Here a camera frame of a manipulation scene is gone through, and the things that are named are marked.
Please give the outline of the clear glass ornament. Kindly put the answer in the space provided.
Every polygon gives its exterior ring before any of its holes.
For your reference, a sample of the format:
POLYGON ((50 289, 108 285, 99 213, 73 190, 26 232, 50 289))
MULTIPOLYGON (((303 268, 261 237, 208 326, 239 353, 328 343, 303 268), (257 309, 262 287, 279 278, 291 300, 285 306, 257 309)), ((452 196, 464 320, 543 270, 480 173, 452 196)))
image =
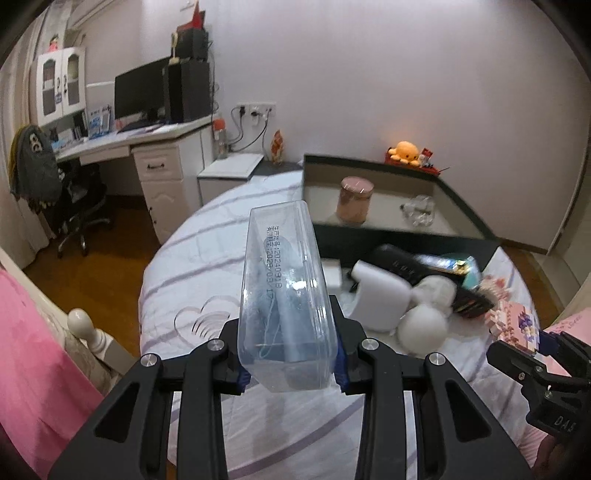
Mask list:
POLYGON ((415 227, 430 227, 435 218, 435 201, 431 196, 418 195, 401 206, 403 216, 415 227))

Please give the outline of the white wall cabinet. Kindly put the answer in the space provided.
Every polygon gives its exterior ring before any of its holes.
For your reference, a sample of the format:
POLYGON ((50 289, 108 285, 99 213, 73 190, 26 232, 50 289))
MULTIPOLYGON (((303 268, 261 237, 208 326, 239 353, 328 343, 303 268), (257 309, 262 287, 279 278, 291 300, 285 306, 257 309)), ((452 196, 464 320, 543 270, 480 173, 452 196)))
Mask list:
POLYGON ((41 54, 31 66, 31 118, 45 126, 86 108, 84 47, 41 54))

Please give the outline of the dark hanging jacket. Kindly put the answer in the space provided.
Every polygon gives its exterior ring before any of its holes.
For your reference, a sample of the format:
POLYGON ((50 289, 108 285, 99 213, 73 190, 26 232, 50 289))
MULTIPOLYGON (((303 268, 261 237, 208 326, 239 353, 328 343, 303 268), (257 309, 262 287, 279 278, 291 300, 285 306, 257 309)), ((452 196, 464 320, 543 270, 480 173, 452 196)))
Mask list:
POLYGON ((37 125, 25 125, 15 134, 9 156, 11 193, 29 204, 59 200, 62 184, 49 138, 37 125))

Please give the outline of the white low side cabinet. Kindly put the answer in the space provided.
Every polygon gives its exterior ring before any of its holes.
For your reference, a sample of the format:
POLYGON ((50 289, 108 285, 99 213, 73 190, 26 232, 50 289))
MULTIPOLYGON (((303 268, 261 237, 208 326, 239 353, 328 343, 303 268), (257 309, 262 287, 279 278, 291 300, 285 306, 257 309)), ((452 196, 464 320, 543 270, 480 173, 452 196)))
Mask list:
POLYGON ((201 205, 211 202, 219 195, 249 182, 263 154, 235 153, 218 159, 197 175, 201 205))

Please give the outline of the black small speaker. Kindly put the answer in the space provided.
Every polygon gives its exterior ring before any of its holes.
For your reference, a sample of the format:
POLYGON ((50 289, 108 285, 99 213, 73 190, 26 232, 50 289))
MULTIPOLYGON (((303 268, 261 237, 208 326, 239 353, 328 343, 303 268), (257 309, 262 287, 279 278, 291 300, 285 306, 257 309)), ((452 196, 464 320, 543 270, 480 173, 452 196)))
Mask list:
POLYGON ((176 32, 176 56, 180 59, 206 61, 208 57, 208 33, 203 29, 190 28, 176 32))

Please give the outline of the rose gold canister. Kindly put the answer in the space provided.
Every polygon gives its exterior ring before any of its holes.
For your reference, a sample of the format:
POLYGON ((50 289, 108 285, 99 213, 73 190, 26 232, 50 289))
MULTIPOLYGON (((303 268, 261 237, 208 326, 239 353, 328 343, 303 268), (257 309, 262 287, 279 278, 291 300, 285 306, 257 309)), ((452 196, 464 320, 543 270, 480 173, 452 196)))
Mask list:
POLYGON ((374 184, 365 178, 345 177, 341 181, 339 202, 335 214, 343 222, 363 224, 369 213, 370 198, 372 198, 374 188, 374 184))

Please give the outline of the pink doll on cabinet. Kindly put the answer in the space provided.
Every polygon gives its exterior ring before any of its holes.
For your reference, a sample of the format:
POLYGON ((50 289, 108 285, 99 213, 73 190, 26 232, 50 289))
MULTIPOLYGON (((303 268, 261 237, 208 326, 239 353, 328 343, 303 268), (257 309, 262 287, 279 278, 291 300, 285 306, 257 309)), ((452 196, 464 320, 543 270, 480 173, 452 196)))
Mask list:
POLYGON ((59 39, 59 35, 58 34, 54 34, 50 40, 49 40, 49 44, 48 44, 48 48, 47 48, 47 52, 55 52, 58 51, 60 49, 60 39, 59 39))

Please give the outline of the teal heart-shaped box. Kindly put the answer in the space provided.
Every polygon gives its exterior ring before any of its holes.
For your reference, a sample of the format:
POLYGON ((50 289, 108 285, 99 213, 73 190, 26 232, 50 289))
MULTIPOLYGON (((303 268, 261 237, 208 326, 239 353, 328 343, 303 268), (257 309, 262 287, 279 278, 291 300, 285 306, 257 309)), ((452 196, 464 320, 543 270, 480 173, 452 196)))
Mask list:
POLYGON ((476 259, 466 254, 447 254, 444 256, 419 254, 414 258, 421 264, 449 276, 458 285, 468 290, 476 290, 482 280, 482 273, 476 259))

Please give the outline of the white square box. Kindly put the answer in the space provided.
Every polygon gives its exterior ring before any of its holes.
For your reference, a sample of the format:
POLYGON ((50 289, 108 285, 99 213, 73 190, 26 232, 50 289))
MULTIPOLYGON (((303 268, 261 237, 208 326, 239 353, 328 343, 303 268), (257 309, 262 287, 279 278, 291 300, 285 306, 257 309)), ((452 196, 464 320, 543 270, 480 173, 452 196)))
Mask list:
POLYGON ((363 261, 353 266, 352 276, 358 283, 358 289, 349 319, 358 321, 363 328, 372 331, 393 331, 411 303, 411 284, 363 261))

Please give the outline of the orange octopus plush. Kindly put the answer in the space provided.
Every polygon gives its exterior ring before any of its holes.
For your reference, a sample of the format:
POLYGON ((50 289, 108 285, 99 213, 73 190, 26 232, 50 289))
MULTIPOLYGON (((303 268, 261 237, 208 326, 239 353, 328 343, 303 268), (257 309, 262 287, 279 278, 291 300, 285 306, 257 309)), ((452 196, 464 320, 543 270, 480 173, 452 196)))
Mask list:
POLYGON ((419 150, 418 147, 409 141, 401 141, 393 148, 390 148, 388 152, 394 156, 394 159, 401 161, 418 161, 419 150))

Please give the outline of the clear plastic box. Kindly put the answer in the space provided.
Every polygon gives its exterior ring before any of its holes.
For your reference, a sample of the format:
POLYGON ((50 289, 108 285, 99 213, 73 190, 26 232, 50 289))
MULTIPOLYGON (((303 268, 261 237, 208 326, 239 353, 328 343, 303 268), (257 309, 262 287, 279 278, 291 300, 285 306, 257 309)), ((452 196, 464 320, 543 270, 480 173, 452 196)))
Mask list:
POLYGON ((339 340, 308 205, 249 214, 238 319, 238 358, 274 393, 327 388, 339 340))

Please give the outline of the black computer tower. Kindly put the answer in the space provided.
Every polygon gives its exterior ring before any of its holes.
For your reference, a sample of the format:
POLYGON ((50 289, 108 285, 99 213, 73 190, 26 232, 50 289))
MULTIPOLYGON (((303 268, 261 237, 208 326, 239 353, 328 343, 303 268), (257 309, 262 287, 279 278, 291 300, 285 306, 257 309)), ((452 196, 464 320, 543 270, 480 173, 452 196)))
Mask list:
POLYGON ((165 114, 168 123, 188 123, 212 113, 211 68, 186 59, 164 68, 165 114))

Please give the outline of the black computer monitor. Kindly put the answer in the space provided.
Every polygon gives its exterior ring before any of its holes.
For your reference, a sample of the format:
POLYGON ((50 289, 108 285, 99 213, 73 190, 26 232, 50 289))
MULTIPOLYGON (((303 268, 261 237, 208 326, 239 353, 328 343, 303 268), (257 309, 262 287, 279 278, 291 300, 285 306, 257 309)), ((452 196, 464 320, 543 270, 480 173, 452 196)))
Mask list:
POLYGON ((164 68, 169 59, 162 58, 115 77, 114 112, 116 119, 142 114, 156 120, 164 108, 164 68))

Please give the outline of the white round figurine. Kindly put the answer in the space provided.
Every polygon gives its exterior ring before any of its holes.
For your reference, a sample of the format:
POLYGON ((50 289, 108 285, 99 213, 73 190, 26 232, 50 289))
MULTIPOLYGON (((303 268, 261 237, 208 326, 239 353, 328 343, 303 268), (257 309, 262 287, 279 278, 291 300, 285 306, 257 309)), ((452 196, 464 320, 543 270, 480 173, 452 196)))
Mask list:
POLYGON ((397 328, 398 342, 406 351, 425 357, 441 347, 456 293, 456 284, 439 275, 425 277, 412 289, 412 307, 397 328))

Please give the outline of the wall power strip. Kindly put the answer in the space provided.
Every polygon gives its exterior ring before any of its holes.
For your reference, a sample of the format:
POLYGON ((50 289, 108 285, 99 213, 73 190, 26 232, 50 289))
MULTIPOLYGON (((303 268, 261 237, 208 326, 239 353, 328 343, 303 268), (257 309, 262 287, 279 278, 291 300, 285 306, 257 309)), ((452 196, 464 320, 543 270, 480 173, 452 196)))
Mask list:
POLYGON ((271 116, 276 111, 274 102, 242 102, 238 103, 238 111, 245 115, 271 116))

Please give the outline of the round striped bed cover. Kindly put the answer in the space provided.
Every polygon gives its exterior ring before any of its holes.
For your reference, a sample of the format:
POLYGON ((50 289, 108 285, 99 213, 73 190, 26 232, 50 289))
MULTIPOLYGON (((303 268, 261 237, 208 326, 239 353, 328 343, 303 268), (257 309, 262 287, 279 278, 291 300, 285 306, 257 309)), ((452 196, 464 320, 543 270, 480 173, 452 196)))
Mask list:
MULTIPOLYGON (((146 267, 139 296, 140 349, 171 358, 214 338, 239 310, 249 212, 301 198, 301 172, 250 181, 196 211, 146 267)), ((442 352, 492 411, 527 462, 544 433, 526 422, 520 387, 492 368, 480 320, 452 317, 442 352)), ((337 385, 272 393, 252 384, 222 400, 228 473, 233 479, 349 479, 358 457, 363 399, 337 385)))

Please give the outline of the orange capped bottle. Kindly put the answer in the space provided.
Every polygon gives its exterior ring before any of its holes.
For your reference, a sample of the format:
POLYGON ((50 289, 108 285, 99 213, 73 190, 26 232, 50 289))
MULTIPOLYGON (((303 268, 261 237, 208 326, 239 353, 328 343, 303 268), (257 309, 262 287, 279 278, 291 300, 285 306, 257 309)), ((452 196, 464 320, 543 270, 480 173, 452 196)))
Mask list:
POLYGON ((213 141, 216 159, 225 159, 228 156, 228 139, 226 138, 225 121, 217 118, 212 122, 213 141))

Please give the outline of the pink building block toy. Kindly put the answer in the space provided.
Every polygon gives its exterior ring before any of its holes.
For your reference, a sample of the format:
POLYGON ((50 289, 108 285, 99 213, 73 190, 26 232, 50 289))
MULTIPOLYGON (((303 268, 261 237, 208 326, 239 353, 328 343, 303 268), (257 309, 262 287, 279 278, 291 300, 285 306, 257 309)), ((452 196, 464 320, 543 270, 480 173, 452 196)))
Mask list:
POLYGON ((493 302, 493 307, 484 315, 491 335, 534 355, 539 345, 539 328, 532 310, 512 299, 512 291, 503 278, 486 275, 479 287, 479 292, 493 302))

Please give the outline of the black office chair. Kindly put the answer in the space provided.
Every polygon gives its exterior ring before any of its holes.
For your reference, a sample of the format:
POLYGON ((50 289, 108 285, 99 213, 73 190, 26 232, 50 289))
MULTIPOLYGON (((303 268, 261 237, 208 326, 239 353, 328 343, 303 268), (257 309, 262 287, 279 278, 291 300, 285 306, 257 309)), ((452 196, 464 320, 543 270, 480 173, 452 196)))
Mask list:
POLYGON ((58 164, 62 191, 59 200, 45 211, 51 232, 59 243, 57 258, 61 259, 65 245, 77 238, 82 256, 88 254, 88 231, 99 226, 113 226, 111 211, 107 205, 107 187, 99 168, 81 165, 78 160, 66 160, 58 164))

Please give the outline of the pink blanket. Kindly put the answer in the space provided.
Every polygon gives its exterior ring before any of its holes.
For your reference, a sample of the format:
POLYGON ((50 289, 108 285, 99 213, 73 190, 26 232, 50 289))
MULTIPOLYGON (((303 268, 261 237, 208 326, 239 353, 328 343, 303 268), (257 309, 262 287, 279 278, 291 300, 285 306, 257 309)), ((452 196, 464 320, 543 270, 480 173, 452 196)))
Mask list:
POLYGON ((42 479, 103 396, 17 281, 1 273, 1 425, 42 479))

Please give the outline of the white desk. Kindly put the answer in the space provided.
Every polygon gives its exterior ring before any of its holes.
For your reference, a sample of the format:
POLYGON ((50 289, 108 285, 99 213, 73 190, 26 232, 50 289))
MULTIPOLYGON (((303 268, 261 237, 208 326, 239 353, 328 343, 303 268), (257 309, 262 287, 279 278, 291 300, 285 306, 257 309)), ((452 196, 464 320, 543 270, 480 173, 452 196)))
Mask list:
POLYGON ((82 165, 130 157, 158 241, 163 244, 201 208, 197 176, 213 162, 213 120, 154 125, 85 140, 56 154, 82 165))

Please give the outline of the black storage tray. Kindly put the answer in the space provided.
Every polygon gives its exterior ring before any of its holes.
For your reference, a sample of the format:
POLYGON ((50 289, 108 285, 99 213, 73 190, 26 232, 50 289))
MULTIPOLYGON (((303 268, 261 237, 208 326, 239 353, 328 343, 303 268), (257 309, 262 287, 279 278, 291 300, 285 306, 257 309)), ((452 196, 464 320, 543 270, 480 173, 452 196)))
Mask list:
POLYGON ((318 250, 342 266, 370 258, 389 244, 410 254, 467 254, 485 268, 500 242, 489 226, 448 184, 422 172, 363 160, 304 155, 303 198, 314 224, 318 250), (375 190, 367 220, 342 222, 335 214, 342 179, 368 179, 375 190), (434 221, 419 227, 407 219, 402 206, 419 195, 434 200, 434 221))

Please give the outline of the white bed post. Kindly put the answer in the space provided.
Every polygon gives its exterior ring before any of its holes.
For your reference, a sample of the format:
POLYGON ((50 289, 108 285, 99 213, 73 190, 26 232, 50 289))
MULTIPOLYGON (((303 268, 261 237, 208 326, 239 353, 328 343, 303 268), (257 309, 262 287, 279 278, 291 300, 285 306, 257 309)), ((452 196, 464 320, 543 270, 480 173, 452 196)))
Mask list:
POLYGON ((136 358, 110 334, 96 328, 84 310, 72 309, 67 315, 67 326, 98 360, 116 374, 124 376, 134 365, 136 358))

